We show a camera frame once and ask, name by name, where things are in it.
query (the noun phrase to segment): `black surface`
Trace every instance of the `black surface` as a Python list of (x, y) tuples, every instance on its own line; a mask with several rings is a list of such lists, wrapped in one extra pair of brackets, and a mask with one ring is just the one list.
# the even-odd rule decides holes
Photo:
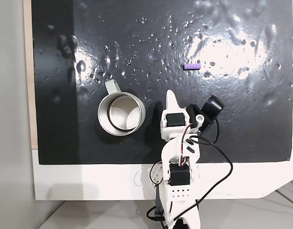
[[(218, 145), (233, 162), (290, 159), (291, 0), (32, 0), (32, 24), (40, 164), (160, 161), (168, 89), (182, 107), (212, 94), (226, 105)], [(200, 71), (182, 70), (199, 59)], [(98, 122), (111, 78), (146, 107), (130, 136)], [(200, 162), (223, 161), (200, 148)]]

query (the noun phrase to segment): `robotic arm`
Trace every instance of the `robotic arm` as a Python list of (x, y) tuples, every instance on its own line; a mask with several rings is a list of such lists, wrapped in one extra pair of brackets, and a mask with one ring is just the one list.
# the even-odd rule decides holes
[(199, 210), (197, 207), (184, 213), (178, 220), (176, 217), (197, 203), (197, 187), (199, 169), (199, 145), (189, 140), (198, 131), (207, 130), (214, 122), (224, 105), (212, 96), (202, 110), (194, 105), (180, 108), (174, 93), (167, 92), (167, 108), (161, 116), (161, 137), (167, 144), (161, 154), (162, 166), (157, 173), (162, 173), (162, 181), (157, 187), (166, 228), (200, 229)]

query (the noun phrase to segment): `cable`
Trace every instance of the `cable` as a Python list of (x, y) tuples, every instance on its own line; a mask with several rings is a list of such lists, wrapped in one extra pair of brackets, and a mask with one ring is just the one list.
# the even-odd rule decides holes
[[(220, 125), (219, 125), (219, 121), (218, 121), (218, 119), (216, 118), (215, 119), (215, 122), (217, 123), (217, 136), (216, 136), (216, 138), (215, 138), (215, 140), (214, 140), (214, 144), (216, 144), (216, 142), (218, 141), (218, 139), (219, 139), (219, 135), (220, 135)], [(199, 143), (200, 145), (206, 145), (206, 146), (209, 146), (210, 144), (208, 144), (208, 143), (203, 143), (203, 142), (200, 142)]]
[(149, 178), (150, 178), (150, 180), (151, 180), (151, 182), (154, 184), (154, 185), (160, 185), (160, 183), (162, 182), (162, 180), (164, 179), (163, 177), (161, 178), (161, 181), (159, 182), (159, 183), (156, 183), (156, 182), (154, 182), (153, 180), (152, 180), (152, 177), (151, 177), (151, 173), (152, 173), (152, 170), (153, 170), (153, 168), (154, 168), (154, 166), (155, 165), (157, 165), (157, 164), (159, 164), (159, 163), (162, 163), (162, 161), (158, 161), (158, 162), (156, 162), (152, 167), (151, 167), (151, 170), (150, 170), (150, 173), (149, 173)]
[(288, 198), (285, 194), (281, 193), (280, 191), (276, 190), (276, 192), (282, 196), (283, 198), (285, 198), (286, 200), (288, 200), (289, 202), (291, 202), (293, 204), (293, 200), (291, 200), (290, 198)]
[(162, 219), (160, 220), (160, 224), (161, 224), (162, 229), (166, 228)]
[(151, 217), (149, 214), (151, 213), (151, 211), (153, 211), (155, 208), (157, 208), (156, 206), (152, 207), (149, 211), (147, 211), (146, 213), (146, 217), (150, 220), (154, 220), (154, 217)]
[(191, 209), (193, 209), (194, 207), (198, 206), (204, 199), (205, 197), (217, 186), (219, 185), (221, 182), (223, 182), (224, 180), (226, 180), (232, 173), (233, 171), (233, 164), (232, 162), (229, 160), (229, 158), (226, 156), (226, 154), (218, 147), (216, 146), (213, 142), (209, 141), (208, 139), (204, 138), (204, 137), (201, 137), (201, 136), (190, 136), (189, 137), (189, 140), (193, 143), (196, 143), (196, 144), (200, 144), (200, 142), (198, 141), (195, 141), (193, 140), (192, 138), (197, 138), (197, 139), (200, 139), (200, 140), (203, 140), (205, 142), (207, 142), (208, 144), (212, 145), (213, 147), (215, 147), (223, 156), (224, 158), (229, 162), (230, 164), (230, 171), (229, 173), (223, 177), (221, 180), (219, 180), (216, 184), (214, 184), (204, 195), (203, 197), (197, 202), (195, 203), (194, 205), (192, 205), (191, 207), (187, 208), (186, 210), (184, 210), (183, 212), (181, 212), (178, 216), (176, 216), (173, 220), (176, 221), (179, 217), (181, 217), (183, 214), (185, 214), (186, 212), (190, 211)]
[(171, 211), (172, 211), (172, 204), (173, 204), (173, 201), (171, 201), (169, 213), (171, 213)]
[(155, 208), (157, 208), (157, 206), (154, 206), (149, 211), (147, 211), (146, 217), (148, 219), (152, 220), (152, 221), (160, 221), (160, 224), (162, 226), (162, 229), (165, 229), (166, 227), (165, 227), (164, 222), (163, 222), (165, 220), (165, 218), (163, 217), (164, 210), (162, 210), (160, 217), (158, 217), (158, 216), (154, 216), (154, 217), (150, 216), (151, 211), (153, 211)]
[(190, 123), (188, 126), (186, 126), (183, 135), (181, 137), (181, 142), (180, 142), (180, 157), (179, 157), (179, 161), (178, 161), (178, 165), (179, 167), (182, 167), (184, 165), (183, 163), (183, 144), (184, 144), (184, 137), (186, 135), (186, 132), (188, 130), (188, 128), (192, 125), (192, 123)]

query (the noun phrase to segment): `mug handle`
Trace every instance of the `mug handle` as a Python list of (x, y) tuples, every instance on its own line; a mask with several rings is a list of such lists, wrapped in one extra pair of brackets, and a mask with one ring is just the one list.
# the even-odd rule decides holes
[(121, 92), (116, 80), (106, 81), (105, 86), (106, 86), (108, 94)]

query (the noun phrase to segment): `black wire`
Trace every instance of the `black wire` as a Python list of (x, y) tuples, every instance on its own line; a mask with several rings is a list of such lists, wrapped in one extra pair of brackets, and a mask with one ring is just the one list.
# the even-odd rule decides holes
[[(153, 211), (155, 208), (157, 208), (157, 206), (154, 206), (154, 207), (152, 207), (149, 211), (147, 211), (147, 213), (146, 213), (146, 217), (148, 218), (148, 219), (150, 219), (150, 220), (153, 220), (153, 221), (156, 221), (155, 219), (157, 218), (157, 217), (152, 217), (152, 216), (150, 216), (150, 213), (151, 213), (151, 211)], [(163, 215), (164, 215), (164, 211), (162, 210), (162, 212), (161, 212), (161, 219), (160, 219), (160, 224), (161, 224), (161, 226), (162, 226), (162, 229), (165, 229), (166, 227), (165, 227), (165, 225), (164, 225), (164, 222), (163, 222)]]
[(151, 213), (151, 211), (153, 211), (155, 208), (157, 208), (156, 206), (152, 207), (149, 211), (147, 211), (146, 213), (146, 217), (150, 220), (153, 220), (153, 217), (151, 217), (149, 214)]
[[(215, 138), (215, 140), (214, 140), (214, 144), (216, 144), (217, 143), (217, 141), (218, 141), (218, 139), (219, 139), (219, 135), (220, 135), (220, 125), (219, 125), (219, 121), (218, 121), (218, 119), (216, 118), (215, 119), (215, 122), (217, 123), (217, 136), (216, 136), (216, 138)], [(205, 146), (209, 146), (210, 144), (208, 144), (208, 143), (203, 143), (203, 142), (199, 142), (199, 144), (200, 145), (205, 145)]]
[(171, 201), (169, 213), (171, 213), (171, 211), (172, 211), (172, 204), (173, 204), (173, 201)]
[(210, 145), (212, 145), (213, 147), (215, 147), (224, 157), (225, 159), (229, 162), (230, 164), (230, 171), (229, 173), (223, 177), (221, 180), (219, 180), (215, 185), (213, 185), (209, 190), (208, 192), (206, 192), (203, 197), (198, 201), (196, 202), (194, 205), (192, 205), (191, 207), (187, 208), (186, 210), (184, 210), (183, 212), (181, 212), (178, 216), (176, 216), (173, 220), (176, 221), (179, 217), (181, 217), (183, 214), (185, 214), (186, 212), (190, 211), (191, 209), (193, 209), (194, 207), (198, 206), (204, 199), (205, 197), (217, 186), (219, 185), (221, 182), (223, 182), (224, 180), (226, 180), (232, 173), (232, 170), (233, 170), (233, 164), (232, 162), (229, 160), (229, 158), (226, 156), (226, 154), (218, 147), (216, 146), (213, 142), (209, 141), (208, 139), (204, 138), (204, 137), (201, 137), (201, 136), (196, 136), (196, 135), (193, 135), (193, 136), (190, 136), (189, 137), (189, 140), (191, 142), (194, 142), (196, 144), (200, 144), (200, 142), (197, 142), (195, 140), (193, 140), (192, 138), (197, 138), (197, 139), (200, 139), (200, 140), (203, 140), (207, 143), (209, 143)]
[(165, 227), (165, 225), (164, 225), (164, 222), (162, 221), (162, 219), (160, 220), (160, 224), (161, 224), (161, 227), (162, 227), (162, 229), (165, 229), (166, 227)]
[(153, 180), (152, 180), (152, 177), (151, 177), (151, 173), (152, 173), (152, 170), (153, 170), (153, 168), (154, 168), (154, 166), (156, 165), (156, 164), (158, 164), (159, 162), (156, 162), (152, 167), (151, 167), (151, 170), (150, 170), (150, 173), (149, 173), (149, 178), (150, 178), (150, 180), (151, 180), (151, 182), (154, 184), (154, 185), (160, 185), (160, 183), (162, 182), (162, 180), (164, 179), (163, 177), (161, 178), (161, 181), (159, 182), (159, 183), (155, 183)]

